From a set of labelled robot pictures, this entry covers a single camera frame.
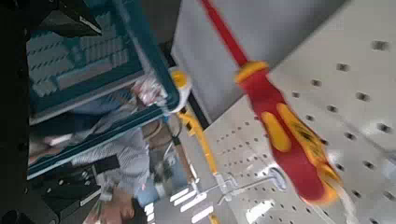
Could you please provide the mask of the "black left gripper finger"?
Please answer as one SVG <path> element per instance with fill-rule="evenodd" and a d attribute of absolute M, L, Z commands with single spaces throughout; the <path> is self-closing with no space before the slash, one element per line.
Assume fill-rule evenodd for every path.
<path fill-rule="evenodd" d="M 70 182 L 44 177 L 40 183 L 40 193 L 58 218 L 86 218 L 98 201 L 101 190 L 91 180 Z"/>
<path fill-rule="evenodd" d="M 102 34 L 101 26 L 84 0 L 54 1 L 56 7 L 40 23 L 40 29 L 68 38 Z"/>

